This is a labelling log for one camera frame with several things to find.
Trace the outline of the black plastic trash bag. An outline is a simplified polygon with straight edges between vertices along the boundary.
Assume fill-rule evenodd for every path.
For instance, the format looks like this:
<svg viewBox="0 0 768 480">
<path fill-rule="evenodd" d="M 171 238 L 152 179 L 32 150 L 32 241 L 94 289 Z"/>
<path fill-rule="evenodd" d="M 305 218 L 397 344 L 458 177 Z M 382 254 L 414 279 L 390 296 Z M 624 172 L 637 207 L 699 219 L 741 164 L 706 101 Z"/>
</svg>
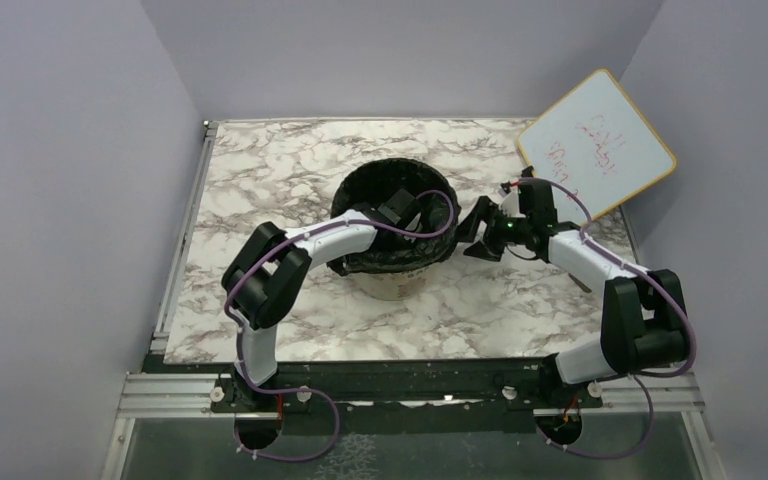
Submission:
<svg viewBox="0 0 768 480">
<path fill-rule="evenodd" d="M 400 230 L 445 232 L 420 239 L 378 229 L 368 250 L 327 263 L 340 276 L 410 272 L 444 262 L 455 250 L 461 211 L 456 191 L 438 170 L 420 161 L 382 159 L 353 170 L 338 186 L 330 216 L 335 218 L 349 209 Z"/>
</svg>

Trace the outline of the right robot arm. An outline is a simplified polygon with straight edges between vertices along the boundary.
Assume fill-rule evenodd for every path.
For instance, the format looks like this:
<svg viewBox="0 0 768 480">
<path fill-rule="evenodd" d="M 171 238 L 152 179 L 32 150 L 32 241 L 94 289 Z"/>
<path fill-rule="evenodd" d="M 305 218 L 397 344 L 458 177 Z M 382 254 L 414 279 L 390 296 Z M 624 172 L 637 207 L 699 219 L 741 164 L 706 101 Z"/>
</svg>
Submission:
<svg viewBox="0 0 768 480">
<path fill-rule="evenodd" d="M 510 216 L 486 196 L 477 201 L 456 231 L 465 255 L 498 262 L 509 245 L 521 245 L 535 259 L 561 268 L 602 298 L 600 334 L 571 350 L 546 357 L 537 380 L 539 398 L 560 407 L 577 385 L 629 374 L 668 377 L 664 366 L 685 373 L 696 359 L 696 341 L 678 276 L 648 270 L 609 251 L 586 231 L 558 218 L 552 181 L 522 177 L 503 184 L 515 192 L 519 213 Z"/>
</svg>

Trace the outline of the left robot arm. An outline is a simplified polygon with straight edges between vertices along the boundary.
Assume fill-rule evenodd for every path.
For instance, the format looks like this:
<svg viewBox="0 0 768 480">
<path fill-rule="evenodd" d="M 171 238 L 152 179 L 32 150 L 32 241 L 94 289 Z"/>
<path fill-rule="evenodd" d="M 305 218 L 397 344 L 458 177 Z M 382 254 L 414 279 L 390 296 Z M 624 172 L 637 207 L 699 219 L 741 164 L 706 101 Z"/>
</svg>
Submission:
<svg viewBox="0 0 768 480">
<path fill-rule="evenodd" d="M 314 269 L 380 246 L 408 243 L 409 249 L 432 247 L 456 225 L 459 209 L 441 190 L 412 194 L 399 189 L 384 202 L 360 202 L 320 223 L 283 230 L 259 225 L 225 270 L 223 313 L 236 328 L 233 368 L 240 379 L 236 396 L 258 411 L 273 397 L 288 394 L 334 400 L 311 387 L 274 388 L 278 372 L 278 324 L 290 313 L 304 280 Z"/>
</svg>

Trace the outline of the beige round trash bin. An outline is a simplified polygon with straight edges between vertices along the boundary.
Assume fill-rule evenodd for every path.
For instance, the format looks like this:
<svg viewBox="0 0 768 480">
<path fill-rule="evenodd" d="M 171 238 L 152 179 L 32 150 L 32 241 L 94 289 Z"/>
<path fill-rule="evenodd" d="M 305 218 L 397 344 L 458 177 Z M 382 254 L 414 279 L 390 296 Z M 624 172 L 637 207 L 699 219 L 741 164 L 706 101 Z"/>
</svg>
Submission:
<svg viewBox="0 0 768 480">
<path fill-rule="evenodd" d="M 398 273 L 354 273 L 350 278 L 368 296 L 383 301 L 401 301 L 419 294 L 430 283 L 430 266 Z"/>
</svg>

